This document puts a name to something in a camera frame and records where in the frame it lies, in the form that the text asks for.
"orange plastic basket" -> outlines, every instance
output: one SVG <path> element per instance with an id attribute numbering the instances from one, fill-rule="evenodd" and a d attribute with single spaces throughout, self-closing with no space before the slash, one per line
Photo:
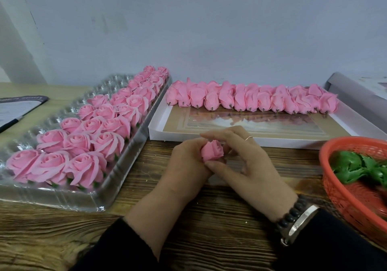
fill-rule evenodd
<path id="1" fill-rule="evenodd" d="M 377 160 L 387 159 L 387 142 L 367 137 L 338 137 L 320 150 L 323 184 L 332 203 L 344 218 L 375 243 L 387 249 L 387 190 L 361 181 L 343 185 L 329 165 L 334 151 L 353 151 Z"/>

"dark wood grain surface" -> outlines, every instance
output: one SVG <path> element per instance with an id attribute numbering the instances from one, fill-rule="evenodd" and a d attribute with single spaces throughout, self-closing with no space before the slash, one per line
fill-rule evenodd
<path id="1" fill-rule="evenodd" d="M 114 204 L 103 213 L 0 202 L 0 270 L 67 270 L 154 188 L 176 144 L 148 141 Z M 338 215 L 321 183 L 318 151 L 265 150 L 290 186 Z M 235 169 L 241 166 L 238 157 L 228 162 Z M 160 260 L 172 270 L 270 270 L 279 251 L 279 236 L 263 215 L 228 186 L 206 184 L 181 214 Z"/>

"black sleeve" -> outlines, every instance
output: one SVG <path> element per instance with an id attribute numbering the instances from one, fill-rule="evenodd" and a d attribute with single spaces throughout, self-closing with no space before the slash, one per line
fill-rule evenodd
<path id="1" fill-rule="evenodd" d="M 351 228 L 320 210 L 301 230 L 294 244 L 283 248 L 276 271 L 387 270 L 386 254 Z"/>
<path id="2" fill-rule="evenodd" d="M 70 270 L 159 270 L 159 266 L 145 241 L 118 219 Z"/>

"tray of pink roses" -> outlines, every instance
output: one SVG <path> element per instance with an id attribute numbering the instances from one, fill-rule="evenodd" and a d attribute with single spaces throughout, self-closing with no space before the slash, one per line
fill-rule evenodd
<path id="1" fill-rule="evenodd" d="M 164 67 L 114 74 L 0 149 L 0 200 L 103 211 L 143 148 L 172 80 Z"/>

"person's left hand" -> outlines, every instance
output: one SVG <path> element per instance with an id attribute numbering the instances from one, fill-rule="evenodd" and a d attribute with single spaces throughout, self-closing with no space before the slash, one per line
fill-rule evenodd
<path id="1" fill-rule="evenodd" d="M 205 138 L 190 139 L 173 148 L 162 178 L 156 188 L 177 195 L 183 203 L 193 200 L 212 172 L 204 166 L 201 149 Z"/>

